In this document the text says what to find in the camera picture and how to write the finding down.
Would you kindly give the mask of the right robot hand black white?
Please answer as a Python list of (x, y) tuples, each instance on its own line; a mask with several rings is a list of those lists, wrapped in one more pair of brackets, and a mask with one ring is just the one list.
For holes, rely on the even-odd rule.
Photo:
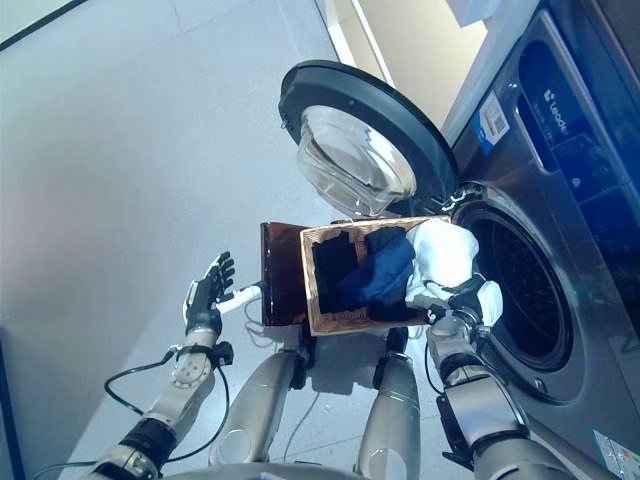
[(465, 282), (447, 287), (425, 281), (428, 298), (437, 300), (445, 310), (469, 312), (477, 323), (492, 327), (503, 315), (504, 300), (499, 284), (474, 274)]

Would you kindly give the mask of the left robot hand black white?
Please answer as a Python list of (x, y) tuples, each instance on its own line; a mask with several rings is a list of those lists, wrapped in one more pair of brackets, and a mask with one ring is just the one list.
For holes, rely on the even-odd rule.
[(222, 330), (223, 314), (259, 298), (266, 289), (263, 280), (232, 290), (235, 262), (229, 251), (221, 253), (201, 279), (193, 280), (183, 302), (185, 334), (208, 329), (217, 336)]

